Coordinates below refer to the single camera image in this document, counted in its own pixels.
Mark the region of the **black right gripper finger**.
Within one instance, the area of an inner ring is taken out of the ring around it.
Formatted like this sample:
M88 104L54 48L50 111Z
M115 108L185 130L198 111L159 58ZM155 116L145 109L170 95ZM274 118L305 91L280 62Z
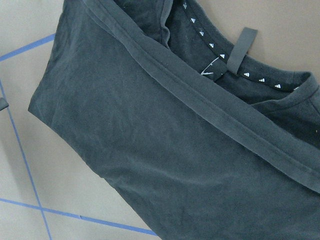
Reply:
M8 107L8 102L3 97L1 97L0 98L0 110L3 110L7 107Z

